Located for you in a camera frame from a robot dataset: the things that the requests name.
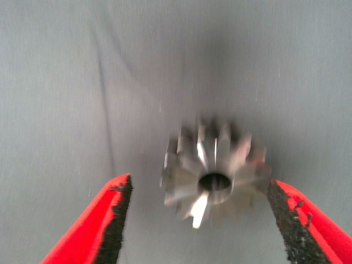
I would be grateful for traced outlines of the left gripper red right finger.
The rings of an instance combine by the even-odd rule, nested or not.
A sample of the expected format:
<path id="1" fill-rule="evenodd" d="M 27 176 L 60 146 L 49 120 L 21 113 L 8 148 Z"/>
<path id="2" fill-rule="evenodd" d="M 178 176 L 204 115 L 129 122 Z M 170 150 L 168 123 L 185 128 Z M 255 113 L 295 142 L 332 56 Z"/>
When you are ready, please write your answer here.
<path id="1" fill-rule="evenodd" d="M 267 197 L 291 263 L 351 263 L 351 237 L 298 189 L 272 179 Z"/>

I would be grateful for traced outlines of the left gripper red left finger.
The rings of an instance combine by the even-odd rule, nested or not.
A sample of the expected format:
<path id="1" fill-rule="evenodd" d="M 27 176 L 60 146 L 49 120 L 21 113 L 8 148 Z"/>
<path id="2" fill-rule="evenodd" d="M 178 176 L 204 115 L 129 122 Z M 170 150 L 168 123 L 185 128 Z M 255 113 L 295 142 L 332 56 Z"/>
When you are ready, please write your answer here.
<path id="1" fill-rule="evenodd" d="M 133 190 L 130 174 L 108 181 L 42 263 L 117 263 Z"/>

